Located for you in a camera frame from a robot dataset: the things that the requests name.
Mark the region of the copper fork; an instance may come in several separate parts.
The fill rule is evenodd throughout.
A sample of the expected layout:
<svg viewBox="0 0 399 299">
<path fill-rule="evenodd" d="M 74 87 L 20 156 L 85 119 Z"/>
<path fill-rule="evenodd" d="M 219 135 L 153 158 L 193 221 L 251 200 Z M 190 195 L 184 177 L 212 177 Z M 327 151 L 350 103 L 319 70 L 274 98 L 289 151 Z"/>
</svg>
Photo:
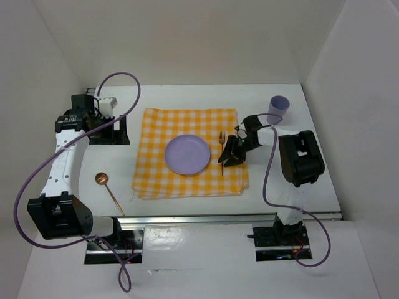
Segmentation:
<svg viewBox="0 0 399 299">
<path fill-rule="evenodd" d="M 221 153 L 224 150 L 224 144 L 226 142 L 226 135 L 224 131 L 219 132 L 219 144 L 221 145 Z M 221 164 L 221 175 L 224 175 L 224 165 Z"/>
</svg>

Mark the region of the lilac plastic plate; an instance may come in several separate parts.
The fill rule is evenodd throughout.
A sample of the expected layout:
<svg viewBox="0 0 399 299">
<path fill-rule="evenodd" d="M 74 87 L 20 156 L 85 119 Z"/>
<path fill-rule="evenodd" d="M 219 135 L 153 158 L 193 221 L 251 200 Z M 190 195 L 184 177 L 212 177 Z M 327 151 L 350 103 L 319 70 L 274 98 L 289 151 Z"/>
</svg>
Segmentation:
<svg viewBox="0 0 399 299">
<path fill-rule="evenodd" d="M 207 167 L 211 150 L 207 142 L 199 136 L 180 135 L 166 145 L 164 159 L 174 173 L 191 176 Z"/>
</svg>

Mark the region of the yellow white checkered cloth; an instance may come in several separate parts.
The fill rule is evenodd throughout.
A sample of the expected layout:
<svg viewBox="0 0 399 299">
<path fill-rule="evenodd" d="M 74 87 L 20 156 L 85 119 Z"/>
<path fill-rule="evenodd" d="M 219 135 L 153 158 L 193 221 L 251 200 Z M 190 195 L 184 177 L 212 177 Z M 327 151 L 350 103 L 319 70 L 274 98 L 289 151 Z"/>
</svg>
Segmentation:
<svg viewBox="0 0 399 299">
<path fill-rule="evenodd" d="M 238 124 L 233 108 L 162 110 L 146 108 L 136 158 L 133 190 L 140 199 L 231 196 L 248 186 L 245 164 L 221 167 L 219 134 L 230 135 Z M 165 148 L 175 137 L 196 135 L 210 148 L 210 162 L 193 176 L 174 173 L 165 163 Z"/>
</svg>

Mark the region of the lilac plastic cup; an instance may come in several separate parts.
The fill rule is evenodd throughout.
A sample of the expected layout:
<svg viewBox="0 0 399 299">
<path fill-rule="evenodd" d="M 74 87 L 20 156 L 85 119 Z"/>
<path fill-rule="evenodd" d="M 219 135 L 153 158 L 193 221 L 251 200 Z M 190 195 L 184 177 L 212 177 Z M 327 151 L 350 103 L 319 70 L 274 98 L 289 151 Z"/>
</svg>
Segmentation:
<svg viewBox="0 0 399 299">
<path fill-rule="evenodd" d="M 272 97 L 269 103 L 267 122 L 270 125 L 278 124 L 282 121 L 289 107 L 290 101 L 286 97 L 282 95 Z"/>
</svg>

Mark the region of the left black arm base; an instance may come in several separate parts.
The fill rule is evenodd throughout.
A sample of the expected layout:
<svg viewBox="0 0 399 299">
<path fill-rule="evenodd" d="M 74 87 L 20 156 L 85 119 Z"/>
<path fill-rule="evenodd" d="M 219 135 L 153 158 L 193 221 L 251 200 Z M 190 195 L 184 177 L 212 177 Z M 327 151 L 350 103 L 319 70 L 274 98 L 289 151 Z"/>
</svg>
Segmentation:
<svg viewBox="0 0 399 299">
<path fill-rule="evenodd" d="M 119 230 L 113 235 L 103 237 L 118 253 L 123 262 L 141 264 L 143 260 L 144 228 Z M 118 264 L 113 251 L 101 240 L 87 244 L 85 252 L 85 265 Z"/>
</svg>

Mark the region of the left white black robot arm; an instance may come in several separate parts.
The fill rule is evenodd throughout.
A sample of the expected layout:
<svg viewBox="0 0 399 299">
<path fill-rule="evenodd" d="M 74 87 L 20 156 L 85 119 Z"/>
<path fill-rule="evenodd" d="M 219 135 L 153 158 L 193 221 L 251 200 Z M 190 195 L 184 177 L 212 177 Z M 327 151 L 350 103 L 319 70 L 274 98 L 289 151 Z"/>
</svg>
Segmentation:
<svg viewBox="0 0 399 299">
<path fill-rule="evenodd" d="M 123 243 L 123 232 L 111 217 L 94 216 L 79 199 L 79 178 L 85 150 L 90 145 L 129 145 L 127 122 L 112 125 L 115 97 L 73 95 L 72 107 L 55 121 L 57 157 L 49 178 L 27 211 L 45 240 L 100 236 L 110 249 Z"/>
</svg>

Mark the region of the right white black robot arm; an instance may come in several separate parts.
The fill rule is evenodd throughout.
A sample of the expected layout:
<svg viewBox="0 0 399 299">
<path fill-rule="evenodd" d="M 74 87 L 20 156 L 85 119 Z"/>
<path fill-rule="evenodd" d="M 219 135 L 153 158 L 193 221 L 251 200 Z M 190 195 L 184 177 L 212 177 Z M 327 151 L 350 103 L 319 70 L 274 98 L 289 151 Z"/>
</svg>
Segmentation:
<svg viewBox="0 0 399 299">
<path fill-rule="evenodd" d="M 284 179 L 291 183 L 285 204 L 274 204 L 264 199 L 267 205 L 278 208 L 276 225 L 272 237 L 278 244 L 286 244 L 294 236 L 292 227 L 299 225 L 305 214 L 307 199 L 304 193 L 325 171 L 325 164 L 313 131 L 298 133 L 276 130 L 283 120 L 272 113 L 249 115 L 235 127 L 235 134 L 227 137 L 226 144 L 218 158 L 225 167 L 238 166 L 246 161 L 247 153 L 262 146 L 271 146 L 265 178 L 269 177 L 276 151 L 279 152 L 281 171 Z"/>
</svg>

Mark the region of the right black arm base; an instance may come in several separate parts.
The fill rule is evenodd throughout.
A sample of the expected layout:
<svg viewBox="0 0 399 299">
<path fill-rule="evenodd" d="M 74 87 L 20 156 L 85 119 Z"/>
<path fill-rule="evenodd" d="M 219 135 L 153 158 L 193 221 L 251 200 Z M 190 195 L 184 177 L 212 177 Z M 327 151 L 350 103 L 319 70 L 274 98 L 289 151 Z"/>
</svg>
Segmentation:
<svg viewBox="0 0 399 299">
<path fill-rule="evenodd" d="M 296 254 L 299 259 L 312 259 L 307 229 L 302 221 L 283 225 L 276 219 L 272 226 L 253 227 L 247 238 L 254 241 L 257 262 L 294 260 Z"/>
</svg>

